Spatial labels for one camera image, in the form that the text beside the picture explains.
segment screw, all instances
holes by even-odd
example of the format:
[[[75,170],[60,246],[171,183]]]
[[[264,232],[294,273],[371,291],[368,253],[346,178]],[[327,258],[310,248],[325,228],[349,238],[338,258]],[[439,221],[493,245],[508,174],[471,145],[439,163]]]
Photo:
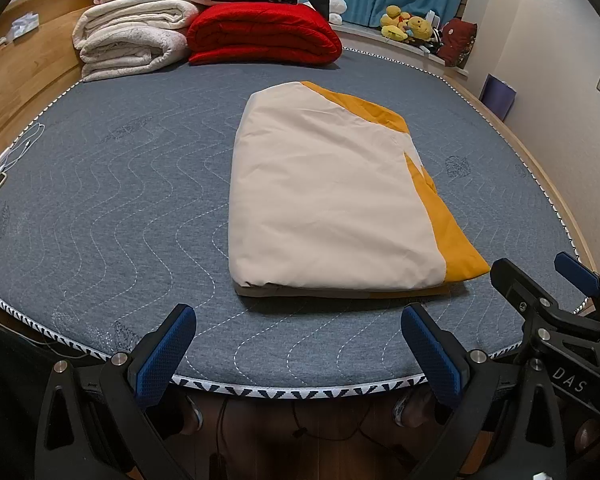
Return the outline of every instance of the screw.
[[[56,364],[54,364],[54,371],[58,374],[61,374],[66,370],[68,365],[69,364],[64,359],[62,361],[58,361]]]
[[[471,361],[478,364],[481,364],[487,360],[487,354],[485,354],[482,350],[471,350],[469,357],[471,358]]]
[[[544,329],[544,328],[539,328],[538,329],[538,337],[540,339],[542,339],[542,341],[549,341],[549,339],[551,339],[551,335],[549,334],[549,332]]]
[[[536,372],[541,372],[544,369],[542,361],[536,357],[529,359],[529,364]]]
[[[124,352],[118,352],[111,356],[111,362],[114,366],[122,366],[126,363],[126,354]]]

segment folded red quilt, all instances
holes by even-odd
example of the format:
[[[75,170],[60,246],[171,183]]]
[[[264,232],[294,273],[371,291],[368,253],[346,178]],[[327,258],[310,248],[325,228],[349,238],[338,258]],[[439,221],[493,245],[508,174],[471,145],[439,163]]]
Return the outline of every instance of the folded red quilt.
[[[284,61],[328,64],[342,44],[329,23],[306,5],[232,3],[213,6],[187,33],[189,62]]]

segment black and white trim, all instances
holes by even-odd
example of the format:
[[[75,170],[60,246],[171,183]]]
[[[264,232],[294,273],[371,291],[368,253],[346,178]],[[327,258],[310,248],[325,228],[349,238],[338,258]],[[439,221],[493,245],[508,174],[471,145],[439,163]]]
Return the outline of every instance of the black and white trim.
[[[489,123],[489,125],[496,131],[496,133],[507,143],[507,145],[509,145],[509,147],[511,147],[511,149],[516,153],[518,158],[520,158],[520,155],[516,152],[516,150],[513,149],[513,147],[509,144],[507,139],[505,139],[502,136],[502,134],[496,129],[496,127],[484,115],[482,115],[480,113],[480,110],[478,110],[469,101],[467,101],[467,99],[465,99],[464,96],[458,92],[458,90],[456,90],[452,85],[450,85],[447,81],[445,81],[440,76],[435,75],[426,70],[423,70],[421,68],[418,68],[416,66],[409,65],[409,64],[401,62],[401,61],[396,61],[395,59],[391,59],[389,57],[380,56],[378,54],[370,54],[369,52],[364,52],[363,50],[358,50],[356,48],[344,47],[344,50],[349,50],[351,52],[357,52],[359,54],[366,54],[367,56],[373,56],[373,57],[378,57],[380,59],[384,59],[387,61],[392,61],[394,63],[408,66],[410,68],[414,68],[416,70],[420,70],[421,72],[425,72],[429,75],[432,75],[433,77],[439,78],[446,85],[448,85],[456,94],[458,94],[467,104],[469,104],[476,112],[478,112],[480,114],[480,116],[485,121],[487,121],[487,123]],[[64,96],[69,90],[74,88],[81,81],[82,80],[71,85],[67,90],[62,92],[62,94],[60,94],[56,99],[54,99],[51,103],[49,103],[49,105],[46,106],[27,125],[27,127],[16,137],[16,139],[11,144],[11,147],[16,145],[16,143],[24,135],[24,133],[26,133],[26,131],[36,121],[39,120],[40,116],[44,112],[46,112],[49,109],[49,107],[51,107],[56,101],[58,101],[59,98]],[[520,158],[520,161],[522,162],[522,164],[524,164],[525,168],[527,168],[529,173],[531,173],[531,176],[536,181],[536,184],[538,184],[538,186],[540,187],[540,189],[542,190],[544,195],[547,197],[549,204],[551,204],[551,206],[553,207],[558,219],[560,220],[560,224],[562,224],[562,227],[564,228],[564,230],[569,238],[569,241],[573,247],[573,250],[574,250],[576,256],[578,257],[578,260],[580,260],[580,256],[578,255],[578,251],[573,243],[573,239],[571,238],[569,230],[567,229],[567,226],[565,225],[564,221],[562,220],[560,213],[558,213],[557,209],[555,208],[554,203],[549,198],[546,191],[542,188],[542,186],[536,179],[536,176],[532,173],[532,171],[525,164],[525,162],[522,160],[522,158]],[[574,314],[577,314],[580,311],[582,311],[584,309],[584,307],[585,307],[585,301],[583,301],[582,304],[574,311]],[[53,339],[54,341],[61,342],[65,345],[69,346],[70,348],[74,348],[79,351],[85,352],[94,357],[102,359],[103,361],[106,361],[106,359],[108,359],[110,357],[108,354],[106,354],[104,352],[100,352],[89,346],[85,346],[81,343],[78,343],[77,341],[74,341],[73,339],[64,337],[64,336],[60,335],[59,333],[57,333],[53,330],[50,330],[47,327],[41,325],[40,323],[35,322],[31,318],[25,316],[20,311],[15,310],[11,305],[9,305],[4,300],[2,300],[2,298],[0,298],[0,308],[3,309],[8,314],[10,314],[11,316],[13,316],[14,318],[16,318],[17,320],[23,322],[24,324],[28,325],[29,327],[33,328],[34,330],[37,330],[42,335],[45,335],[46,337]],[[494,352],[490,355],[492,358],[497,357],[499,355],[504,354],[505,352],[508,352],[510,350],[517,348],[517,346],[519,346],[519,345],[520,345],[520,342],[517,342],[506,348],[498,350],[497,352]],[[364,384],[348,384],[348,385],[344,385],[344,386],[324,386],[324,387],[314,387],[314,388],[283,388],[283,387],[278,388],[275,386],[247,386],[244,384],[228,384],[228,383],[213,382],[213,381],[208,381],[208,380],[203,380],[203,379],[193,379],[193,378],[188,378],[188,377],[184,377],[181,375],[174,375],[172,378],[172,381],[173,381],[173,383],[179,384],[180,386],[186,386],[188,388],[195,388],[197,390],[204,390],[206,392],[231,395],[231,396],[235,396],[235,397],[259,397],[261,399],[334,399],[337,397],[362,396],[362,395],[367,395],[367,394],[377,393],[377,392],[388,392],[391,390],[397,390],[398,388],[406,388],[408,386],[414,386],[415,384],[420,384],[420,383],[426,382],[426,378],[424,377],[423,374],[415,374],[415,375],[412,375],[409,377],[392,379],[390,381],[379,381],[379,382],[375,382],[375,383],[364,383]]]

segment dark red pillow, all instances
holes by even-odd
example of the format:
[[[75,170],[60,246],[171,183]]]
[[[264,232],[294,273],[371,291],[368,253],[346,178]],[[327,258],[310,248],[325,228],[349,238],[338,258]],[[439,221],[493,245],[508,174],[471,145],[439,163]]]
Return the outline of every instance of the dark red pillow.
[[[336,61],[342,44],[311,7],[271,3],[213,6],[187,32],[189,62],[283,61],[324,65]]]
[[[464,65],[474,46],[478,25],[452,18],[442,28],[442,43],[436,56],[445,60],[445,66]]]

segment yellow plush toy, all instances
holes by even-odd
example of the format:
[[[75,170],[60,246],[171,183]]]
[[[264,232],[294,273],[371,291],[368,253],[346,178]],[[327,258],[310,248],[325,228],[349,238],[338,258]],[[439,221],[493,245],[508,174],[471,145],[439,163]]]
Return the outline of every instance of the yellow plush toy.
[[[420,16],[412,16],[407,20],[407,34],[416,40],[429,41],[433,35],[431,24]]]
[[[385,38],[389,38],[394,41],[404,41],[409,35],[402,30],[400,27],[396,27],[395,25],[385,25],[382,28],[382,35]]]
[[[402,12],[402,9],[397,5],[390,5],[386,8],[386,14],[383,14],[380,18],[380,25],[383,27],[393,25],[404,30],[410,17],[411,15],[408,12]]]

